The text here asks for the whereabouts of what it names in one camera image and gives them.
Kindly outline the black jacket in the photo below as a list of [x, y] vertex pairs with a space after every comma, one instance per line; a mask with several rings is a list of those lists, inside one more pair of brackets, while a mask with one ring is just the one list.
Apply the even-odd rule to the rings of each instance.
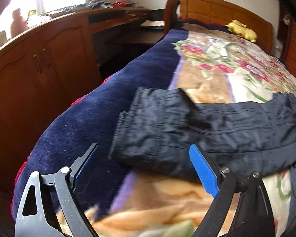
[[134, 167], [197, 181], [189, 148], [198, 144], [235, 173], [290, 170], [289, 221], [296, 217], [296, 97], [266, 103], [195, 104], [182, 89], [137, 89], [119, 115], [109, 156]]

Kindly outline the navy blue plush blanket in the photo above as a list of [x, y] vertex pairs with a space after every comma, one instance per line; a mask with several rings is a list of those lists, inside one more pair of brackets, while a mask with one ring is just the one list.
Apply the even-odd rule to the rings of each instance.
[[43, 132], [30, 153], [14, 189], [11, 214], [19, 203], [30, 174], [58, 172], [82, 156], [91, 144], [100, 146], [101, 156], [84, 193], [78, 197], [83, 210], [97, 206], [98, 217], [106, 216], [129, 169], [108, 159], [119, 114], [127, 111], [139, 87], [167, 89], [180, 57], [174, 43], [188, 32], [172, 29], [163, 40], [131, 61], [123, 69], [58, 116]]

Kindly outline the wooden cabinet desk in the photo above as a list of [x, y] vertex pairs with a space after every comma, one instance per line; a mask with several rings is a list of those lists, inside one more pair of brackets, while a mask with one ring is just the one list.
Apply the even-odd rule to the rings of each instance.
[[101, 82], [92, 36], [141, 23], [149, 9], [76, 12], [23, 32], [0, 48], [0, 189], [14, 178], [49, 124]]

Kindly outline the floral bed blanket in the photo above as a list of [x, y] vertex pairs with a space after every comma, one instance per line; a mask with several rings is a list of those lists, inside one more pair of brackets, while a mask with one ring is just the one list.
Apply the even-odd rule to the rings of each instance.
[[[177, 30], [188, 37], [174, 43], [180, 60], [167, 89], [182, 89], [195, 103], [266, 103], [275, 93], [296, 97], [296, 79], [276, 58], [237, 36], [196, 23]], [[170, 177], [111, 159], [129, 169], [109, 213], [84, 210], [99, 236], [191, 236], [206, 215], [212, 196], [197, 181]], [[280, 236], [290, 221], [290, 170], [263, 176]]]

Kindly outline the louvered wooden wardrobe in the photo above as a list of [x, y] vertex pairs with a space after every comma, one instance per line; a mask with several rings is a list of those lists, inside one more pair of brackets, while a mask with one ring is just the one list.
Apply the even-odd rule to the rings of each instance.
[[282, 4], [279, 12], [277, 39], [283, 44], [281, 60], [285, 62], [288, 71], [296, 77], [296, 23]]

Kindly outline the yellow plush toy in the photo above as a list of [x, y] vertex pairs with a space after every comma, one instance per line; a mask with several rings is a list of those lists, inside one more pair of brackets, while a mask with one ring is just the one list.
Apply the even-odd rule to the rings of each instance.
[[242, 37], [252, 43], [255, 43], [257, 41], [257, 34], [252, 29], [248, 28], [243, 23], [240, 23], [238, 20], [232, 20], [232, 22], [225, 25], [227, 30], [229, 30], [231, 33]]

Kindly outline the pink vase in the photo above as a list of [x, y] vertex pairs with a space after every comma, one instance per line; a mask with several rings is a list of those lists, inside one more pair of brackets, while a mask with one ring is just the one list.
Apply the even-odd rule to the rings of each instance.
[[19, 34], [28, 30], [27, 20], [21, 16], [21, 9], [18, 8], [12, 13], [13, 22], [10, 26], [11, 38], [15, 38]]

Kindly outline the wooden headboard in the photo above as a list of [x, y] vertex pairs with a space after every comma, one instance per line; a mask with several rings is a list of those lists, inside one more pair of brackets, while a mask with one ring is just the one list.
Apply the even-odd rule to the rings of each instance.
[[180, 18], [204, 24], [226, 25], [238, 20], [257, 33], [257, 45], [267, 53], [273, 48], [273, 26], [262, 17], [223, 0], [180, 0]]

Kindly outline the dark wooden chair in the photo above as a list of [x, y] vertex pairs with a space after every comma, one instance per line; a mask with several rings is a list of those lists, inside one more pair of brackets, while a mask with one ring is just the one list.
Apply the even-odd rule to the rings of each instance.
[[151, 10], [147, 20], [141, 24], [144, 31], [162, 33], [165, 36], [177, 23], [177, 8], [180, 0], [167, 0], [163, 9]]

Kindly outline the red basket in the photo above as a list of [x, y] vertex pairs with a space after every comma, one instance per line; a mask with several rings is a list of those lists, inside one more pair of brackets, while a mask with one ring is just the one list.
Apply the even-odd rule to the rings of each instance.
[[117, 1], [114, 3], [111, 3], [112, 7], [114, 8], [124, 8], [127, 5], [126, 1]]

